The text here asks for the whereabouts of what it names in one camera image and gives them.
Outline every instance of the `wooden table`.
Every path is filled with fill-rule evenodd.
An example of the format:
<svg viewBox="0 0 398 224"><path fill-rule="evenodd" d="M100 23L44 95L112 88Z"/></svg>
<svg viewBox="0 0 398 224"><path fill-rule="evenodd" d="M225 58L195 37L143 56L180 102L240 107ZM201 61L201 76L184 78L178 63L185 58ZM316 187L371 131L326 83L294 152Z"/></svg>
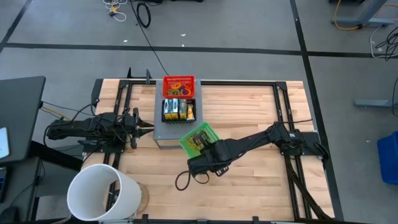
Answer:
<svg viewBox="0 0 398 224"><path fill-rule="evenodd" d="M96 113L112 112L118 79L103 80ZM310 110L302 82L287 82L290 105L295 121L310 119ZM126 94L123 93L124 105ZM139 108L142 120L154 122L155 85L134 85L130 107ZM242 138L265 130L277 121L275 99L269 86L206 86L202 85L203 119L220 138ZM301 131L313 131L312 122L298 123ZM149 214L150 219L177 220L293 220L284 158L279 149L269 144L232 163L222 177L210 174L210 181L200 185L191 181L187 190L174 186L176 176L188 169L183 149L160 150L153 133L137 141L138 148L129 144L121 156L119 170L149 190L147 208L137 214ZM102 163L103 153L91 155L84 166ZM319 206L334 217L322 162L315 156L302 156L307 189ZM182 176L179 186L184 186ZM297 199L300 216L304 217L301 194Z"/></svg>

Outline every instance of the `white cable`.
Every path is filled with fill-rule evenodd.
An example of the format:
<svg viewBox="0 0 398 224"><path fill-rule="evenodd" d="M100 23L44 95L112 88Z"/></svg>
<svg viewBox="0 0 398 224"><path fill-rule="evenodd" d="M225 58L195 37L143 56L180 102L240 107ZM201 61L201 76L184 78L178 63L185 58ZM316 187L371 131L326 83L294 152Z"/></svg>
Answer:
<svg viewBox="0 0 398 224"><path fill-rule="evenodd" d="M374 54L373 54L372 37L373 37L373 34L376 33L381 27L382 27L382 25L379 26L377 29L375 29L375 30L373 31L373 33L371 34L370 38L369 38L369 45L370 45L370 47L371 47L372 58L383 58L383 57L385 57L384 55L381 55L381 56L377 56L377 57L376 57L376 56L374 56Z"/></svg>
<svg viewBox="0 0 398 224"><path fill-rule="evenodd" d="M119 22L124 22L127 19L127 16L125 15L125 13L117 11L120 8L121 5L127 4L127 1L128 0L126 0L126 2L120 2L118 0L112 0L111 2L105 2L105 0L102 0L102 2L105 4L105 8L108 9L109 11L112 10L112 8L116 8L116 10L113 11L113 13L115 13L115 15L113 15L112 17L114 19L116 19L117 21L119 21ZM123 15L124 19L118 19L116 17L117 14Z"/></svg>

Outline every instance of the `blue bin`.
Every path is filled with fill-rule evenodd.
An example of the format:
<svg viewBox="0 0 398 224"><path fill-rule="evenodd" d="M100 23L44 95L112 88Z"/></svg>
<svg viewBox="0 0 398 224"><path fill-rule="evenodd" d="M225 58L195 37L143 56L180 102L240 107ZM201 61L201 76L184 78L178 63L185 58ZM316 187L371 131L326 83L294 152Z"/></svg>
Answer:
<svg viewBox="0 0 398 224"><path fill-rule="evenodd" d="M389 184L398 185L398 131L377 141L381 177Z"/></svg>

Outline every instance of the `table leg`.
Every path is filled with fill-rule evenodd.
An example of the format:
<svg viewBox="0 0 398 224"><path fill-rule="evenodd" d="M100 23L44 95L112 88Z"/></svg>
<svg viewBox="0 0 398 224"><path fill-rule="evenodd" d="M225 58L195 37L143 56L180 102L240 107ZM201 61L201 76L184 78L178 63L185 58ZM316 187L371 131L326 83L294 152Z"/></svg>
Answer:
<svg viewBox="0 0 398 224"><path fill-rule="evenodd" d="M32 141L30 144L29 156L38 156L44 161L60 165L69 169L80 171L83 161L76 157L69 156L62 152L58 152L50 147L44 146L41 143Z"/></svg>

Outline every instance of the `gray floor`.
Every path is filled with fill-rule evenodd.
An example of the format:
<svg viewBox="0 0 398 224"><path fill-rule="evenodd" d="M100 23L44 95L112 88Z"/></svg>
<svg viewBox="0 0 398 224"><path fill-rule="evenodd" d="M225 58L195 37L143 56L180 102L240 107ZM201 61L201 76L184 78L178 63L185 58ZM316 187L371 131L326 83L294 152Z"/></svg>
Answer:
<svg viewBox="0 0 398 224"><path fill-rule="evenodd" d="M342 5L339 14L358 15L370 1L362 6ZM2 1L0 38L24 2ZM368 38L373 28L337 30L330 24L335 4L327 0L296 2L309 51L369 52ZM124 5L121 12L127 14L126 22L107 16L100 0L33 0L9 42L147 46L131 8ZM166 1L152 7L151 12L152 25L146 33L154 46L300 50L289 0ZM398 11L388 8L380 17L398 18ZM382 41L394 27L381 29L374 41ZM204 52L158 52L158 55L170 74L303 80L310 101L301 56ZM397 60L310 57L310 64L345 220L396 223L398 186L381 180L376 141L395 131L398 119L389 110L355 108L353 100L390 98L398 75ZM90 101L96 78L125 77L129 67L136 76L143 75L147 68L156 78L164 75L154 54L148 51L5 48L0 54L1 79L44 75L47 82L43 99L72 108L81 108ZM42 140L44 127L52 120L49 114L39 113L34 132L36 141ZM75 143L76 139L48 141L53 147ZM80 153L77 149L70 154ZM48 174L39 193L58 196L40 199L37 218L65 217L68 210L64 195L75 173L50 164L45 166Z"/></svg>

